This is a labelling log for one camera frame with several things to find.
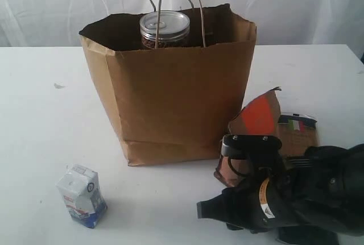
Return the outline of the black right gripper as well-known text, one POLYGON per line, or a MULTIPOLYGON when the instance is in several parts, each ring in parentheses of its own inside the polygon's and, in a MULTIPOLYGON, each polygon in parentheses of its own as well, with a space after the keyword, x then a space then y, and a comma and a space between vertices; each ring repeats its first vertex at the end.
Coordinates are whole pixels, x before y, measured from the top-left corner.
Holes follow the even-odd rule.
POLYGON ((197 203, 198 219, 225 222, 234 230, 267 232, 284 226, 302 224, 294 207, 301 192, 307 167, 286 168, 278 154, 275 157, 247 158, 251 173, 235 187, 197 203))

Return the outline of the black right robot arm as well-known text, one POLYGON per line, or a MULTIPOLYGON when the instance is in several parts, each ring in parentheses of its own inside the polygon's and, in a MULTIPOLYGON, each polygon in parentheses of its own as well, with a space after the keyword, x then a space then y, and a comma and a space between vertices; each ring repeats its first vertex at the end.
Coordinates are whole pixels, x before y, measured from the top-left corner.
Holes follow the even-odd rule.
POLYGON ((278 231, 286 244, 337 244, 363 235, 363 145, 311 147, 285 171, 261 169, 197 204, 231 230, 278 231))

